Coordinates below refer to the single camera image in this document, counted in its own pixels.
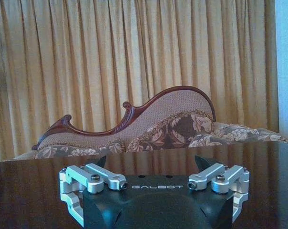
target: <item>bolt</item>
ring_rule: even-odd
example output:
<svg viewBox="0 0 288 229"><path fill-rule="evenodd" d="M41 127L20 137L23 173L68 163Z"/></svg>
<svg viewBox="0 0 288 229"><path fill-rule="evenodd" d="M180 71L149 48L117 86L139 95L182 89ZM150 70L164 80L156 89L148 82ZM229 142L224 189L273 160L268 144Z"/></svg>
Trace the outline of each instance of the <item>bolt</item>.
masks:
<svg viewBox="0 0 288 229"><path fill-rule="evenodd" d="M120 186L120 189L127 189L128 188L128 183L125 182L125 183L122 183L121 186Z"/></svg>
<svg viewBox="0 0 288 229"><path fill-rule="evenodd" d="M217 175L216 176L216 180L224 181L225 180L225 175L223 175L223 174Z"/></svg>
<svg viewBox="0 0 288 229"><path fill-rule="evenodd" d="M92 181L97 181L97 180L99 180L100 179L100 175L98 175L98 174L93 174L93 175L91 175L91 180Z"/></svg>
<svg viewBox="0 0 288 229"><path fill-rule="evenodd" d="M188 188L190 190L195 190L195 188L197 187L197 184L194 182L194 181L190 181L188 184L187 184Z"/></svg>

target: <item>beige curtain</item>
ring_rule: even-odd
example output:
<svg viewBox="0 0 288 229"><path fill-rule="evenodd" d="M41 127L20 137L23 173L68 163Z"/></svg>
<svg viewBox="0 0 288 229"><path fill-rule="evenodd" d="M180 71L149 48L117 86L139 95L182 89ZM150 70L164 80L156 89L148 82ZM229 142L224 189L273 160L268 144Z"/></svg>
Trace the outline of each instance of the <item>beige curtain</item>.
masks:
<svg viewBox="0 0 288 229"><path fill-rule="evenodd" d="M57 119L114 127L122 103L192 85L219 122L278 130L274 0L0 0L0 160Z"/></svg>

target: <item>cushion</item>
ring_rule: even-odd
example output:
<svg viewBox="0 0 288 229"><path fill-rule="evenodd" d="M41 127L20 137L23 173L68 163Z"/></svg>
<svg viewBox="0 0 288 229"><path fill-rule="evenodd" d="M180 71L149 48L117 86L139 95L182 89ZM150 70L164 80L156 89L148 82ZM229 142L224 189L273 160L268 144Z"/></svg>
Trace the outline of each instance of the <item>cushion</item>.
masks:
<svg viewBox="0 0 288 229"><path fill-rule="evenodd" d="M281 138L280 134L263 128L221 123L215 123L213 135L232 142L278 141Z"/></svg>
<svg viewBox="0 0 288 229"><path fill-rule="evenodd" d="M193 137L188 147L192 148L192 147L199 147L199 146L221 146L221 145L229 145L229 144L232 144L232 142L224 138L215 137L213 135L208 135L208 134L200 134L200 135L196 135L195 137Z"/></svg>
<svg viewBox="0 0 288 229"><path fill-rule="evenodd" d="M82 148L81 146L70 145L51 145L40 149L36 155L36 159L52 158L52 157L66 157L66 156L87 156L100 155L105 156L112 153L121 153L125 151L125 144L116 139L104 146L95 146L90 148Z"/></svg>
<svg viewBox="0 0 288 229"><path fill-rule="evenodd" d="M134 139L127 152L188 147L193 136L213 131L212 118L203 111L183 111L167 117Z"/></svg>

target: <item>table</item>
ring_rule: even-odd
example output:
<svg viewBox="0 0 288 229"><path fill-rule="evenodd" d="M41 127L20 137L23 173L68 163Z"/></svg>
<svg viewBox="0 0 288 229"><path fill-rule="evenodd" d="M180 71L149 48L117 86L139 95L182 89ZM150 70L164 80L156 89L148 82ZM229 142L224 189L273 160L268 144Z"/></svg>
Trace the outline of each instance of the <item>table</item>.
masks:
<svg viewBox="0 0 288 229"><path fill-rule="evenodd" d="M124 175L190 175L194 155L250 171L249 200L233 228L288 228L288 145L255 142L228 146L109 155L105 168ZM80 228L60 201L60 169L92 156L0 162L0 228Z"/></svg>

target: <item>metal bracket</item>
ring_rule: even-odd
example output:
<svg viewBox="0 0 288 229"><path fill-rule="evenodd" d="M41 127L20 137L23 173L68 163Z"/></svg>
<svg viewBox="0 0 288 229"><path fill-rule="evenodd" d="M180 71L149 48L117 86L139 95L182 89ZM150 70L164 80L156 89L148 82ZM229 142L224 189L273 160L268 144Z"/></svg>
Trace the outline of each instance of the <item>metal bracket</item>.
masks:
<svg viewBox="0 0 288 229"><path fill-rule="evenodd" d="M111 190L123 190L128 187L126 178L99 167L93 163L85 166L69 166L59 172L60 198L67 203L68 211L83 227L83 209L80 200L74 191L83 191L97 194L103 191L104 183Z"/></svg>
<svg viewBox="0 0 288 229"><path fill-rule="evenodd" d="M214 164L201 173L189 176L188 187L198 191L206 189L211 181L211 188L215 193L224 194L230 190L234 192L232 222L239 216L242 204L249 196L249 171L242 166L233 166L228 169L222 164Z"/></svg>

